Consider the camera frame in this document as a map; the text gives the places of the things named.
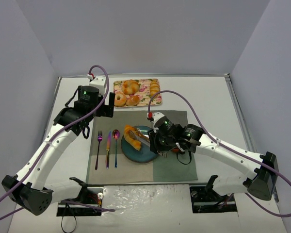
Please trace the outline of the large striped croissant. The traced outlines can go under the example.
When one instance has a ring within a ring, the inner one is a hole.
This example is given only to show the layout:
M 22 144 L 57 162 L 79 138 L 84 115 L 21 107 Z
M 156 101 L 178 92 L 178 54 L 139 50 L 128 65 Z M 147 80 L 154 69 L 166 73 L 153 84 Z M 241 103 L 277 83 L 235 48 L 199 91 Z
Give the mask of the large striped croissant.
M 141 142 L 137 139 L 134 139 L 130 136 L 129 133 L 133 133 L 133 135 L 137 134 L 137 131 L 135 128 L 133 128 L 130 125 L 126 125 L 124 128 L 124 139 L 137 151 L 141 149 Z

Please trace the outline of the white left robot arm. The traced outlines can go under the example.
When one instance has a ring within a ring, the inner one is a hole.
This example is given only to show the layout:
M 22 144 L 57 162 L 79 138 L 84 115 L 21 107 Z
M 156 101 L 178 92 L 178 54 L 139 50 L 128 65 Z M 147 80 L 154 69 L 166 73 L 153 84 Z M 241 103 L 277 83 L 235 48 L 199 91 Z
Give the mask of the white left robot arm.
M 73 107 L 65 106 L 54 119 L 54 124 L 30 161 L 14 176 L 7 175 L 1 184 L 9 198 L 38 216 L 53 203 L 76 199 L 83 201 L 89 193 L 88 185 L 70 177 L 65 182 L 47 184 L 46 180 L 67 147 L 80 135 L 89 136 L 89 124 L 94 117 L 113 117 L 114 97 L 105 96 L 93 86 L 79 86 Z

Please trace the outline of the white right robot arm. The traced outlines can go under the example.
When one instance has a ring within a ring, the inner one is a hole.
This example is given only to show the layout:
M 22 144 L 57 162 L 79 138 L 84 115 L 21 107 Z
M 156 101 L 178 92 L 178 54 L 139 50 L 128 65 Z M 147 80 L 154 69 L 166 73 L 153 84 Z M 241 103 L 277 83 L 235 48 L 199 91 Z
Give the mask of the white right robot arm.
M 167 117 L 154 121 L 153 128 L 143 136 L 137 128 L 126 128 L 131 142 L 144 143 L 155 154 L 167 156 L 193 153 L 216 159 L 240 172 L 235 177 L 221 178 L 212 175 L 207 187 L 220 196 L 232 193 L 249 193 L 260 200 L 271 200 L 279 171 L 275 154 L 265 155 L 242 150 L 233 145 L 222 146 L 219 139 L 212 140 L 202 128 L 188 124 L 182 127 Z

